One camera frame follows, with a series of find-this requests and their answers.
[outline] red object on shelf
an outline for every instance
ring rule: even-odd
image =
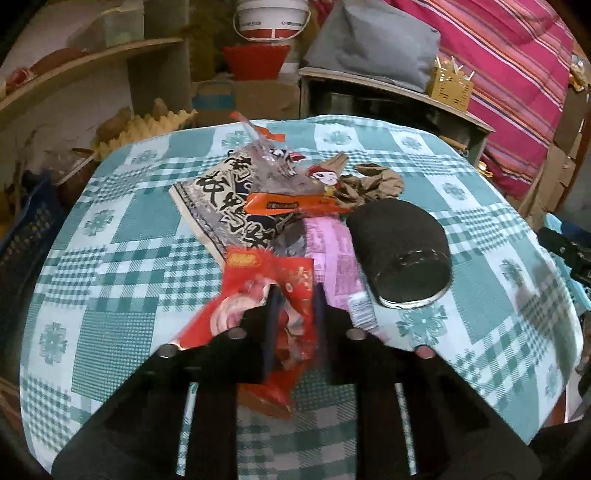
[[[290,50],[289,45],[224,47],[223,55],[236,80],[274,80]]]

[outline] blue plastic basket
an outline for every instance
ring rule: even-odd
[[[23,288],[47,257],[65,219],[49,175],[25,172],[23,184],[32,187],[30,194],[0,241],[0,339],[15,326]]]

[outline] checkered tablecloth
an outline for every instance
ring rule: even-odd
[[[348,116],[259,124],[313,159],[346,151],[349,170],[377,162],[403,176],[401,198],[448,234],[454,281],[424,309],[374,306],[375,321],[389,345],[433,345],[529,441],[577,363],[582,336],[560,274],[517,212],[425,132]],[[220,269],[168,189],[247,140],[232,124],[128,145],[100,165],[74,206],[38,279],[22,349],[24,429],[47,469],[101,403],[216,294]],[[291,421],[240,409],[241,478],[353,478],[352,388],[330,387],[310,371],[294,404]],[[179,472],[189,422],[187,415]]]

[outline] shelf board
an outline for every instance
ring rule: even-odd
[[[60,67],[30,80],[0,102],[0,129],[22,113],[25,113],[30,107],[42,102],[52,93],[106,64],[126,60],[142,53],[161,50],[182,42],[183,39],[178,37],[141,40],[117,45],[64,63]]]
[[[458,109],[446,105],[445,103],[439,102],[435,100],[429,95],[425,95],[424,93],[414,92],[412,90],[408,90],[406,88],[399,87],[397,85],[393,85],[391,83],[381,82],[379,80],[374,80],[369,77],[363,77],[361,75],[353,75],[351,73],[345,72],[336,72],[334,70],[326,70],[326,69],[319,69],[315,67],[305,67],[300,69],[299,74],[303,77],[308,77],[312,79],[321,79],[321,80],[340,80],[341,82],[349,82],[349,83],[356,83],[357,85],[363,85],[366,87],[375,88],[378,90],[382,90],[384,92],[389,93],[396,93],[398,95],[403,95],[405,97],[412,98],[414,100],[419,100],[420,102],[426,103],[428,105],[432,105],[436,108],[444,110],[448,113],[451,113],[459,118],[462,118],[474,125],[478,128],[486,132],[494,132],[495,129],[492,128],[487,123],[480,120],[478,117],[472,115],[470,112],[461,112]]]

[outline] red plastic wrapper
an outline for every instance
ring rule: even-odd
[[[287,418],[291,414],[291,390],[313,359],[317,343],[313,259],[276,257],[263,249],[228,249],[220,294],[204,306],[174,343],[181,349],[202,346],[238,326],[245,310],[265,304],[273,284],[281,287],[284,296],[277,319],[275,367],[264,385],[240,385],[238,399],[253,410]]]

